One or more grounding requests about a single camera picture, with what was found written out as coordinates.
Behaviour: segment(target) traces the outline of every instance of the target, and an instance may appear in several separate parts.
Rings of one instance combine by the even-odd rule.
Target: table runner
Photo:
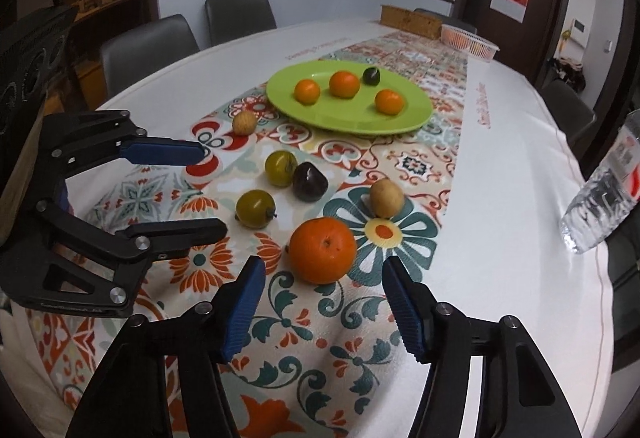
[[[390,381],[394,356],[404,354],[385,301],[380,270],[400,256],[416,280],[428,276],[442,228],[455,169],[466,88],[466,58],[413,34],[394,32],[347,47],[327,59],[363,62],[401,74],[431,97],[434,113],[419,131],[365,138],[298,124],[274,110],[258,86],[191,126],[184,136],[206,148],[187,168],[138,166],[84,213],[108,232],[129,224],[215,216],[229,228],[217,244],[195,247],[188,258],[156,262],[136,299],[136,312],[157,320],[209,300],[233,280],[249,255],[267,265],[267,286],[245,348],[222,367],[223,383],[242,436],[286,432],[345,436],[366,418],[375,392]],[[240,111],[258,116],[249,137],[231,131]],[[264,160],[287,148],[312,161],[330,186],[314,204],[296,200],[264,177]],[[389,177],[406,201],[392,220],[373,217],[368,187]],[[242,192],[262,188],[276,200],[278,217],[252,232],[234,220]],[[334,216],[347,223],[358,252],[347,276],[335,284],[306,284],[290,272],[283,252],[304,220]],[[79,264],[102,274],[94,264]],[[60,316],[27,310],[36,347],[65,402],[75,408],[123,320]],[[169,357],[167,396],[175,436],[186,436],[177,365]]]

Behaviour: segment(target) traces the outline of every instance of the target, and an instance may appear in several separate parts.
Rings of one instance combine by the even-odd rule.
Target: blue gripper pad
[[[409,274],[404,270],[404,265],[396,256],[402,270],[409,278]],[[386,299],[389,302],[391,312],[396,319],[402,342],[406,350],[416,358],[426,352],[424,347],[424,335],[422,331],[422,319],[418,315],[410,294],[402,285],[398,273],[391,265],[388,258],[382,265],[382,288],[385,291]]]
[[[171,138],[140,138],[120,146],[120,157],[133,164],[195,165],[204,156],[204,148],[199,142]]]
[[[236,280],[241,284],[242,290],[236,295],[236,303],[226,319],[225,341],[220,349],[220,354],[227,362],[242,350],[244,338],[249,331],[264,290],[265,278],[264,261],[257,256],[251,256]]]

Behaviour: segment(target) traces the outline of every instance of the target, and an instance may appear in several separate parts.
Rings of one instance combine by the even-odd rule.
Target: plastic bottle
[[[566,246],[582,254],[604,241],[639,199],[640,110],[635,110],[562,217],[560,233]]]

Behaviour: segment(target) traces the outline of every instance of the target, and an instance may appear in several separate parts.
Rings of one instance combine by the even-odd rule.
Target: green plate
[[[288,66],[277,72],[267,83],[267,98],[287,116],[318,128],[354,134],[394,134],[413,131],[424,125],[433,106],[426,92],[404,77],[380,68],[380,84],[360,83],[353,98],[337,98],[329,92],[329,79],[340,70],[361,77],[370,65],[343,61],[311,61]],[[322,92],[318,101],[305,106],[293,97],[293,90],[302,79],[315,80]],[[404,109],[395,116],[379,113],[374,100],[376,93],[388,88],[404,97]]]

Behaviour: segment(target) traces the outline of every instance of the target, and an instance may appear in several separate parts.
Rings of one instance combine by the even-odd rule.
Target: tangerine
[[[384,114],[398,114],[404,108],[404,98],[393,90],[381,90],[376,94],[376,109]]]
[[[315,218],[294,230],[288,252],[299,277],[313,284],[329,284],[350,270],[356,258],[356,240],[340,220]]]
[[[304,104],[305,106],[311,106],[320,98],[320,86],[312,79],[302,79],[293,91],[293,97]]]
[[[360,90],[360,79],[351,72],[335,72],[329,79],[329,91],[334,97],[353,98]]]

